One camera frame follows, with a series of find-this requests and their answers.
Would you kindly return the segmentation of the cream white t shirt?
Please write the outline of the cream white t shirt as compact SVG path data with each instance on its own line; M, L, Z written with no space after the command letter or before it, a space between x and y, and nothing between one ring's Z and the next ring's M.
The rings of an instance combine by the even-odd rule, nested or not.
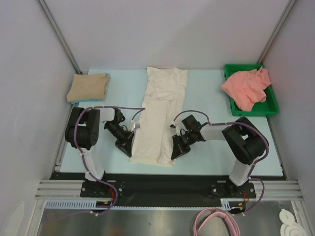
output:
M145 91L132 144L131 162L173 167L171 129L175 116L183 110L188 71L178 68L158 69L147 67L147 88Z

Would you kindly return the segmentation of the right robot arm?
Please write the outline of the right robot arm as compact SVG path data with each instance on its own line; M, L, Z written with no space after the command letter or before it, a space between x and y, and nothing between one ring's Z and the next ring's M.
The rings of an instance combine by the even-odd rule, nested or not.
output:
M193 115L182 120L184 132L173 121L171 128L176 129L172 136L173 150L171 159L175 160L188 152L197 142L211 140L226 141L236 161L229 175L227 192L232 197L239 197L245 191L244 184L251 179L251 174L258 162L269 154L269 143L265 136L246 117L235 122L201 124Z

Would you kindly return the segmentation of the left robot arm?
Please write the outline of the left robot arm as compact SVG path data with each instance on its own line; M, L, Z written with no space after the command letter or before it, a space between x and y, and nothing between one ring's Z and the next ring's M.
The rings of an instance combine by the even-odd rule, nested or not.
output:
M103 123L104 129L116 138L115 146L128 157L132 155L132 140L134 131L121 125L125 121L123 107L75 107L65 130L65 140L72 148L79 151L85 168L85 179L93 181L91 190L97 196L108 193L109 185L103 181L105 170L101 167L96 144L99 138L99 127Z

